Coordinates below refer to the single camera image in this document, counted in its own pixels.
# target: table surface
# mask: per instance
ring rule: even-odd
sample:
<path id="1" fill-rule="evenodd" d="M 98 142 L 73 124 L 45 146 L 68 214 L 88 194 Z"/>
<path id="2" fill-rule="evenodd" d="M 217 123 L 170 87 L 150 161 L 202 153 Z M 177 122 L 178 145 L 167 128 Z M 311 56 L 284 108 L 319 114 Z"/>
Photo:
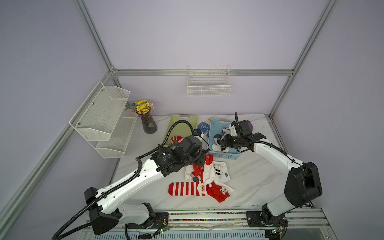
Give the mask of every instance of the table surface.
<path id="1" fill-rule="evenodd" d="M 114 181 L 134 171 L 137 168 L 135 158 L 149 152 L 163 141 L 170 116 L 153 118 L 158 127 L 154 134 L 146 134 L 143 131 L 140 117 L 137 119 L 127 151 L 120 159 Z M 198 122 L 204 122 L 207 118 L 233 121 L 234 115 L 201 115 L 198 118 Z M 264 114 L 239 115 L 238 118 L 240 121 L 249 120 L 253 125 L 254 133 L 262 133 L 274 145 L 278 146 Z M 231 180 L 226 184 L 236 189 L 222 203 L 217 202 L 211 196 L 169 195 L 170 183 L 185 182 L 185 167 L 183 167 L 180 171 L 171 173 L 167 177 L 144 187 L 131 196 L 125 204 L 139 205 L 148 202 L 154 210 L 251 209 L 260 208 L 263 204 L 279 196 L 284 189 L 286 178 L 272 163 L 259 154 L 246 151 L 241 153 L 236 160 L 214 157 L 214 161 L 226 162 L 231 177 Z"/>

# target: ventilation grille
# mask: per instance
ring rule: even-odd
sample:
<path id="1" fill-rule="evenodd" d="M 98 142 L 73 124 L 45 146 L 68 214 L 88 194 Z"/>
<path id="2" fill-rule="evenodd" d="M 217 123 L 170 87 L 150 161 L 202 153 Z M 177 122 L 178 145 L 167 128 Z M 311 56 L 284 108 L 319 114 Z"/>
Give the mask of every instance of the ventilation grille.
<path id="1" fill-rule="evenodd" d="M 144 231 L 128 232 L 131 240 L 138 239 Z M 254 240 L 254 239 L 268 239 L 264 237 L 264 230 L 201 230 L 201 231 L 169 231 L 155 236 L 154 239 L 163 240 L 176 240 L 176 239 L 205 239 L 205 240 Z M 101 235 L 95 235 L 94 240 L 106 239 L 125 239 L 124 232 L 107 232 Z"/>

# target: white wire basket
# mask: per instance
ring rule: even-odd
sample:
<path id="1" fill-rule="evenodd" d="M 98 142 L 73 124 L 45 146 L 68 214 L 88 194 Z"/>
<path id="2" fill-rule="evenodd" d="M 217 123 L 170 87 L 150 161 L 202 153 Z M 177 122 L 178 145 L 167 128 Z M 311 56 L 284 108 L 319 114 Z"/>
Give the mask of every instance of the white wire basket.
<path id="1" fill-rule="evenodd" d="M 228 65 L 188 65 L 189 97 L 229 96 L 230 93 Z"/>
<path id="2" fill-rule="evenodd" d="M 74 125 L 70 121 L 87 141 L 109 141 L 130 94 L 116 86 L 99 84 L 101 89 L 80 119 Z"/>
<path id="3" fill-rule="evenodd" d="M 130 91 L 116 86 L 104 86 L 102 82 L 96 85 L 93 92 L 96 91 L 92 102 L 84 102 L 88 104 L 84 113 L 80 112 L 80 107 L 71 118 L 70 125 L 103 158 L 121 158 L 137 119 L 136 113 L 124 111 Z"/>
<path id="4" fill-rule="evenodd" d="M 104 158 L 121 158 L 124 156 L 131 138 L 137 114 L 131 110 L 124 111 L 119 118 L 109 141 L 98 142 L 95 149 Z"/>

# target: white wall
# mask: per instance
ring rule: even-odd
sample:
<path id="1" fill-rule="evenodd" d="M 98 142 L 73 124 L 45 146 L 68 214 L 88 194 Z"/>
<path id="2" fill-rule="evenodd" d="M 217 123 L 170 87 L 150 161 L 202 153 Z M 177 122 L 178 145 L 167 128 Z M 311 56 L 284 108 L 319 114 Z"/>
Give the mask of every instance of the white wall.
<path id="1" fill-rule="evenodd" d="M 86 0 L 117 68 L 292 69 L 327 0 Z"/>
<path id="2" fill-rule="evenodd" d="M 106 67 L 73 0 L 2 1 L 0 23 L 2 211 Z M 7 239 L 49 239 L 113 165 L 76 134 Z"/>
<path id="3" fill-rule="evenodd" d="M 339 240 L 382 239 L 384 2 L 336 6 L 274 117 L 290 152 L 319 167 Z"/>
<path id="4" fill-rule="evenodd" d="M 155 104 L 153 115 L 265 114 L 275 103 L 285 76 L 231 76 L 229 97 L 188 97 L 185 76 L 120 76 L 129 100 Z"/>

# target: sock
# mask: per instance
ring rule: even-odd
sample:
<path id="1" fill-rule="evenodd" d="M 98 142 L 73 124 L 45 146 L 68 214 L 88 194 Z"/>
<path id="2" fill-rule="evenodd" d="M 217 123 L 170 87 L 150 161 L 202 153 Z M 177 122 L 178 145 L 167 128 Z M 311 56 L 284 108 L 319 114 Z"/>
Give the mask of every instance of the sock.
<path id="1" fill-rule="evenodd" d="M 168 192 L 171 196 L 206 196 L 207 186 L 202 182 L 173 182 L 169 185 Z"/>
<path id="2" fill-rule="evenodd" d="M 173 136 L 173 137 L 170 139 L 171 143 L 175 143 L 175 142 L 179 142 L 179 143 L 181 143 L 181 141 L 183 141 L 183 140 L 184 140 L 184 138 L 181 137 L 181 136 Z"/>
<path id="3" fill-rule="evenodd" d="M 207 194 L 216 199 L 218 202 L 223 202 L 229 197 L 227 190 L 214 182 L 207 185 Z"/>

